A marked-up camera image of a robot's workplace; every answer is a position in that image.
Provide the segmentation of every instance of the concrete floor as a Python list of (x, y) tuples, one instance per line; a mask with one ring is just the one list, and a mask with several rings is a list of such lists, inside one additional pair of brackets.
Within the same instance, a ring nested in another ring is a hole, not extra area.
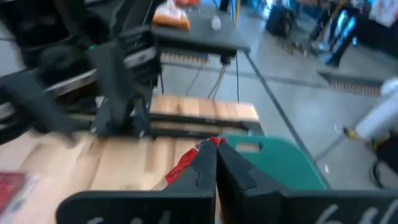
[[(263, 87), (244, 54), (239, 53), (240, 102), (254, 104), (266, 134), (291, 142), (296, 142), (299, 137), (305, 149), (316, 157), (339, 137), (335, 127), (352, 125), (380, 98), (329, 89), (315, 72), (325, 68), (318, 60), (288, 54), (275, 44), (274, 39), (264, 31), (264, 26), (264, 21), (248, 17), (247, 11), (242, 11), (239, 30), (246, 42), (251, 44), (251, 58), (265, 78), (271, 94)], [(0, 41), (0, 65), (0, 76), (21, 67), (8, 42)], [(381, 53), (350, 47), (339, 71), (359, 77), (387, 79), (397, 75), (397, 65), (395, 60)], [(207, 97), (220, 68), (218, 57), (211, 57), (211, 64), (200, 71), (192, 67), (164, 65), (164, 91), (166, 94)], [(237, 101), (236, 81), (236, 65), (233, 62), (215, 99)], [(275, 107), (273, 96), (285, 119)], [(317, 164), (334, 189), (375, 189), (368, 176), (375, 159), (363, 143), (345, 139)], [(391, 186), (398, 187), (395, 174), (386, 170), (382, 176)]]

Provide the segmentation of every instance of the wire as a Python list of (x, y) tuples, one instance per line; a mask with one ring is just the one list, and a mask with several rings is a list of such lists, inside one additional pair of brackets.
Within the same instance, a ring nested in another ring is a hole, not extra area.
[(238, 55), (236, 55), (236, 98), (239, 103), (239, 67), (238, 67)]
[(216, 82), (216, 84), (213, 86), (213, 88), (211, 89), (211, 91), (210, 91), (210, 93), (209, 93), (209, 95), (208, 95), (207, 98), (209, 98), (209, 99), (210, 99), (210, 98), (214, 99), (214, 97), (216, 96), (217, 91), (218, 91), (218, 88), (220, 87), (221, 81), (222, 81), (222, 79), (223, 79), (223, 77), (224, 77), (225, 70), (226, 70), (226, 65), (223, 65), (223, 67), (221, 68), (220, 74), (218, 75), (217, 82)]
[(216, 5), (216, 7), (218, 7), (216, 0), (213, 0), (213, 3), (214, 3), (214, 5)]
[(188, 93), (189, 93), (189, 91), (191, 91), (191, 89), (192, 89), (192, 86), (193, 86), (194, 82), (195, 82), (195, 81), (198, 79), (198, 77), (199, 77), (199, 74), (200, 74), (200, 72), (201, 72), (201, 71), (202, 71), (202, 69), (203, 69), (203, 66), (204, 66), (204, 63), (202, 63), (202, 64), (201, 64), (201, 66), (200, 66), (200, 68), (198, 69), (198, 72), (197, 72), (197, 74), (195, 75), (195, 78), (193, 78), (193, 80), (192, 80), (191, 84), (189, 85), (189, 87), (188, 87), (187, 91), (185, 92), (185, 96), (187, 96), (187, 95), (188, 95)]
[[(239, 21), (240, 7), (241, 7), (241, 0), (236, 0), (235, 20), (234, 20), (234, 17), (233, 17), (235, 26), (238, 24), (238, 21)], [(239, 66), (238, 66), (238, 55), (237, 54), (236, 54), (236, 98), (238, 99), (238, 103), (239, 103)]]
[(160, 74), (160, 84), (162, 85), (162, 95), (164, 95), (163, 73)]
[(2, 40), (2, 41), (8, 41), (8, 42), (15, 42), (15, 39), (13, 39), (13, 38), (7, 38), (7, 37), (0, 37), (0, 40)]
[(239, 13), (241, 9), (241, 0), (236, 0), (236, 15), (235, 15), (235, 25), (238, 24), (239, 21)]
[(232, 4), (232, 2), (233, 2), (233, 0), (231, 0), (229, 3), (230, 3), (230, 7), (231, 7), (231, 18), (232, 18), (232, 21), (234, 21), (235, 20), (235, 15), (234, 15), (234, 6), (233, 6), (233, 4)]

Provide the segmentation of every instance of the red label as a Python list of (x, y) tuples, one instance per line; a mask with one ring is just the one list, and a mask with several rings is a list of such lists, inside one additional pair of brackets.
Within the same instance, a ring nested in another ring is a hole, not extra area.
[(197, 156), (198, 151), (194, 148), (191, 148), (188, 152), (186, 152), (178, 162), (178, 164), (165, 176), (168, 184), (171, 184), (175, 179), (180, 177), (182, 172), (184, 171), (189, 164), (191, 164), (192, 160)]
[[(213, 141), (217, 147), (221, 142), (226, 142), (225, 138), (211, 137), (209, 138), (209, 140)], [(171, 184), (173, 181), (181, 176), (185, 168), (187, 168), (189, 164), (191, 164), (195, 156), (197, 156), (198, 150), (200, 150), (204, 142), (205, 141), (201, 141), (199, 144), (195, 145), (195, 147), (191, 148), (181, 157), (178, 164), (165, 176), (168, 184)]]
[(0, 215), (25, 182), (25, 174), (0, 172)]

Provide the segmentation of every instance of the cable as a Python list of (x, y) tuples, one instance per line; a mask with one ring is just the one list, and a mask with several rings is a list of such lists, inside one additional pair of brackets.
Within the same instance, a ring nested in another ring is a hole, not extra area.
[(241, 0), (236, 0), (236, 16), (235, 16), (235, 25), (238, 24), (239, 21), (239, 13), (241, 9)]
[(214, 97), (216, 96), (217, 91), (218, 91), (218, 88), (220, 87), (221, 81), (222, 81), (222, 79), (223, 79), (225, 70), (226, 70), (226, 65), (223, 65), (223, 67), (222, 67), (221, 70), (220, 70), (220, 74), (218, 75), (217, 82), (216, 82), (216, 84), (213, 86), (213, 88), (211, 89), (211, 91), (210, 91), (210, 93), (209, 93), (209, 95), (208, 95), (207, 98), (209, 98), (209, 99), (210, 99), (210, 98), (214, 99)]
[(213, 0), (214, 5), (216, 5), (216, 7), (219, 7), (216, 0)]
[(236, 55), (236, 98), (239, 103), (239, 67), (238, 67), (238, 55)]
[(233, 2), (233, 0), (231, 0), (229, 3), (230, 3), (230, 7), (231, 7), (231, 17), (232, 17), (232, 21), (234, 21), (235, 20), (235, 15), (234, 15), (234, 6), (233, 6), (233, 4), (232, 4), (232, 2)]
[[(238, 24), (239, 21), (239, 10), (241, 6), (241, 0), (236, 0), (236, 14), (235, 14), (235, 26)], [(238, 66), (238, 55), (236, 54), (236, 95), (239, 103), (239, 66)]]
[(0, 37), (0, 40), (2, 40), (2, 41), (8, 41), (8, 42), (15, 42), (15, 39), (13, 39), (13, 38), (7, 38), (7, 37)]
[(160, 74), (160, 84), (162, 85), (162, 95), (164, 95), (163, 73)]
[(380, 181), (380, 171), (378, 169), (380, 163), (380, 160), (374, 161), (373, 165), (369, 169), (369, 177), (373, 181), (374, 185), (379, 189), (390, 189), (389, 187), (384, 186)]
[(203, 69), (203, 66), (204, 66), (204, 63), (202, 63), (202, 64), (201, 64), (201, 67), (198, 69), (198, 72), (197, 72), (197, 74), (195, 75), (195, 78), (193, 78), (193, 80), (192, 80), (191, 84), (189, 85), (189, 87), (188, 87), (187, 91), (185, 92), (185, 96), (187, 96), (187, 95), (188, 95), (188, 93), (189, 93), (189, 91), (191, 91), (191, 89), (192, 89), (192, 86), (193, 86), (194, 82), (195, 82), (195, 81), (198, 79), (198, 77), (199, 77), (199, 74), (200, 74), (200, 72), (201, 72), (201, 71), (202, 71), (202, 69)]

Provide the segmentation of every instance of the wooden workbench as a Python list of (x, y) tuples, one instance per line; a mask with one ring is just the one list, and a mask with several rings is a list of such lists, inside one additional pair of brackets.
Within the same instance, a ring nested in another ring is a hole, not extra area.
[[(155, 96), (152, 112), (258, 120), (253, 105)], [(196, 142), (192, 139), (98, 139), (79, 134), (69, 149), (54, 135), (25, 133), (0, 146), (0, 170), (39, 174), (15, 223), (55, 223), (58, 204), (82, 190), (150, 190)]]

